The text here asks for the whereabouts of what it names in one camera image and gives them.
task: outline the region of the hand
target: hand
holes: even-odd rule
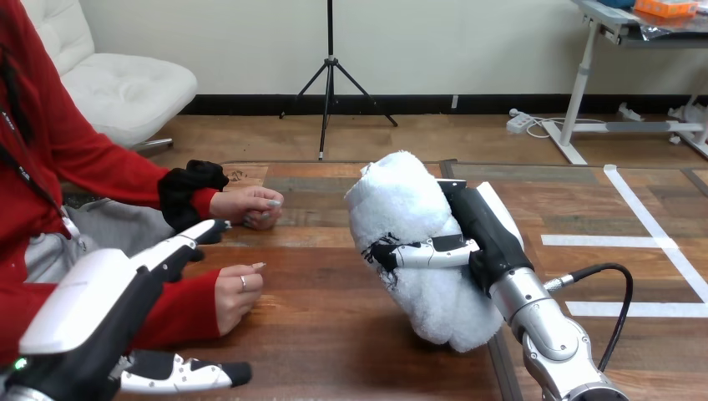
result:
[[[272,228],[282,216],[283,195],[262,186],[217,192],[211,198],[210,214],[254,230]]]
[[[214,290],[216,322],[220,335],[230,332],[239,324],[241,318],[253,309],[263,289],[263,277],[259,271],[265,265],[256,263],[251,266],[238,265],[221,269]]]

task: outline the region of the chair leg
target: chair leg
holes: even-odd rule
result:
[[[162,147],[171,148],[172,146],[174,146],[174,142],[171,138],[166,140],[146,140],[145,142],[140,142],[133,146],[133,150],[136,152],[144,152],[146,150],[154,150]]]

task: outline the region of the woman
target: woman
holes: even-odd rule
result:
[[[76,109],[19,0],[0,0],[0,366],[55,284],[100,247],[128,256],[207,218],[273,227],[281,194],[222,192],[221,168],[159,168],[98,134]],[[59,180],[102,200],[62,207]],[[153,348],[228,333],[253,306],[261,264],[230,266],[165,285],[134,341]]]

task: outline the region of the white cushion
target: white cushion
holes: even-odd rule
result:
[[[62,77],[94,128],[130,147],[154,135],[196,95],[188,69],[154,58],[96,53]]]
[[[78,0],[22,0],[59,75],[94,53],[94,40]]]

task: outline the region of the wall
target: wall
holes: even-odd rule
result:
[[[201,94],[295,94],[326,56],[325,0],[82,0],[97,51],[191,69]],[[570,0],[335,0],[335,55],[373,94],[563,94],[587,27]],[[601,40],[588,93],[688,94],[705,50]],[[322,79],[308,94],[322,94]],[[336,92],[356,94],[336,76]]]

